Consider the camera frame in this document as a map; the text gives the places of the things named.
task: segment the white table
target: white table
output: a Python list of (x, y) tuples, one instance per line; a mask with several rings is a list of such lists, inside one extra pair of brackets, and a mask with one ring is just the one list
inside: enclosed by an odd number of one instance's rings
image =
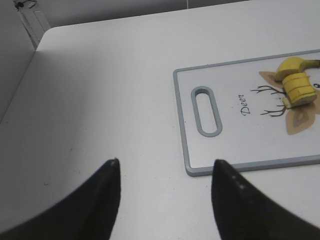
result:
[[(219, 239), (211, 178), (185, 173), (172, 73), (318, 49), (319, 10), (318, 0), (253, 0), (49, 30), (0, 124), (0, 230), (118, 157), (112, 240)], [(320, 226), (319, 172), (311, 165), (244, 175)]]

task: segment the banana piece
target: banana piece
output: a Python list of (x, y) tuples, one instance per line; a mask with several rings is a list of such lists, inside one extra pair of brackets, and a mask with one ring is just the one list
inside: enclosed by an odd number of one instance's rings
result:
[(280, 64), (274, 78), (276, 82), (282, 82), (287, 76), (303, 73), (310, 68), (320, 68), (320, 60), (306, 60), (298, 56), (291, 56)]

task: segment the deer antler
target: deer antler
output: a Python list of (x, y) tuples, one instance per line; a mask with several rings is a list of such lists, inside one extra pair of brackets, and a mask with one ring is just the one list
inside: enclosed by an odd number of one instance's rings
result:
[(268, 114), (270, 117), (280, 117), (282, 116), (285, 111), (286, 111), (286, 107), (284, 105), (277, 105), (277, 107), (283, 107), (281, 110), (278, 111), (269, 111), (269, 110), (264, 110), (264, 113), (261, 113), (260, 115), (266, 115)]
[(284, 95), (286, 94), (285, 92), (279, 91), (279, 90), (275, 89), (274, 87), (268, 86), (268, 85), (258, 86), (257, 89), (250, 90), (250, 91), (256, 92), (258, 94), (258, 93), (261, 93), (261, 92), (267, 91), (267, 90), (273, 90), (274, 91), (273, 93), (271, 93), (271, 95), (272, 94), (284, 94)]

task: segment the cable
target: cable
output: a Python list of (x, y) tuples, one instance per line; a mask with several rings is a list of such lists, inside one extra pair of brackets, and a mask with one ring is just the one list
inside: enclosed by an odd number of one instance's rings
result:
[(17, 3), (14, 4), (14, 7), (16, 8), (17, 11), (19, 11), (19, 9), (21, 9), (25, 6), (24, 3), (26, 3), (26, 2), (36, 3), (37, 1), (35, 1), (35, 0), (18, 1)]

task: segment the cutting board handle slot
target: cutting board handle slot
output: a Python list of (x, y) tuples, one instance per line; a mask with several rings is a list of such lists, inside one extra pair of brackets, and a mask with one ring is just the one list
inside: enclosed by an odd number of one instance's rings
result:
[[(214, 131), (214, 132), (206, 132), (206, 131), (204, 131), (204, 129), (202, 127), (198, 103), (197, 103), (197, 95), (198, 94), (206, 94), (209, 97), (212, 113), (214, 116), (214, 122), (216, 125), (216, 131)], [(196, 128), (197, 128), (198, 132), (207, 138), (213, 138), (213, 137), (218, 136), (222, 131), (222, 122), (220, 119), (220, 115), (219, 115), (218, 106), (216, 103), (214, 92), (211, 90), (211, 88), (209, 88), (207, 86), (198, 86), (192, 90), (191, 100), (192, 100)]]

